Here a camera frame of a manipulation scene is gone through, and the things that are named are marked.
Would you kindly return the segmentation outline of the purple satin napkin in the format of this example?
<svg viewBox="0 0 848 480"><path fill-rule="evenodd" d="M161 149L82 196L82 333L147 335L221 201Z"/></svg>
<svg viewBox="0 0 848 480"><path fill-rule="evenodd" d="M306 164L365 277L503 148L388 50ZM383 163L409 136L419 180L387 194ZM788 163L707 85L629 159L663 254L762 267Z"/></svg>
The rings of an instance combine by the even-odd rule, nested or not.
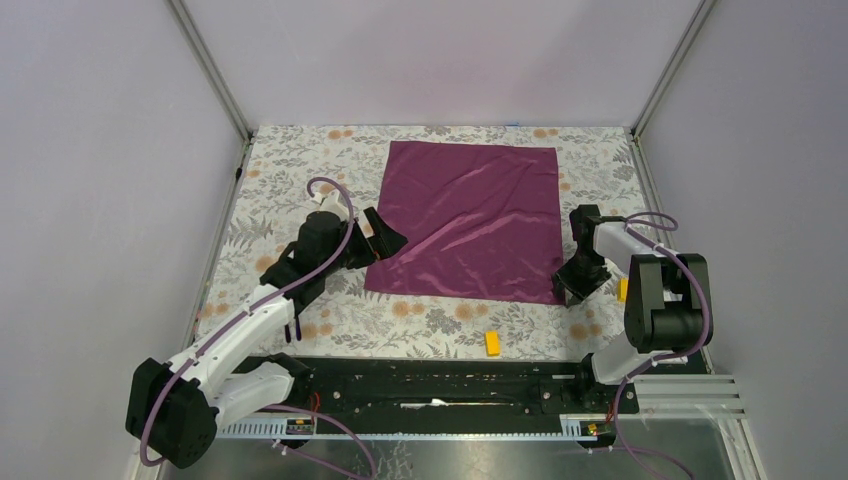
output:
<svg viewBox="0 0 848 480"><path fill-rule="evenodd" d="M377 212L408 243L368 268L367 290L557 304L554 148L394 141Z"/></svg>

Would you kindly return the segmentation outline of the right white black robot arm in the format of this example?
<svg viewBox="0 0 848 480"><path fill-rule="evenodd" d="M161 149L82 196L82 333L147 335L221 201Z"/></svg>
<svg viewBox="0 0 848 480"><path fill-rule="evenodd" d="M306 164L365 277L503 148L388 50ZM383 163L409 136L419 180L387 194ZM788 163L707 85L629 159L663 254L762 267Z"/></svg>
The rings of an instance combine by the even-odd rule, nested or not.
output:
<svg viewBox="0 0 848 480"><path fill-rule="evenodd" d="M673 232L679 224L660 212L605 216L596 205L569 215L574 254L552 276L553 293L566 307L587 300L607 283L613 263L628 281L622 334L581 363L575 402L597 412L613 398L612 385L664 361L686 358L707 345L713 331L708 265L639 232L647 226Z"/></svg>

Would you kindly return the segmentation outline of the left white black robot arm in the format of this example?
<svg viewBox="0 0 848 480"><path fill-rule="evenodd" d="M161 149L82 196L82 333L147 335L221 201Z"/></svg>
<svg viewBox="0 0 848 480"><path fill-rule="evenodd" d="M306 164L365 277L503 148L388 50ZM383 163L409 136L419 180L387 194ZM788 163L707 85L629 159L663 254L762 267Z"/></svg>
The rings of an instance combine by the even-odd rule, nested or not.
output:
<svg viewBox="0 0 848 480"><path fill-rule="evenodd" d="M136 368L125 428L140 442L143 465L186 468L220 430L248 415L270 405L296 411L307 404L312 370L302 362L276 354L245 373L237 369L278 330L288 341L301 339L299 316L330 275L386 260L407 244L375 209L366 209L365 217L371 235L353 217L310 213L228 320L169 360L148 358Z"/></svg>

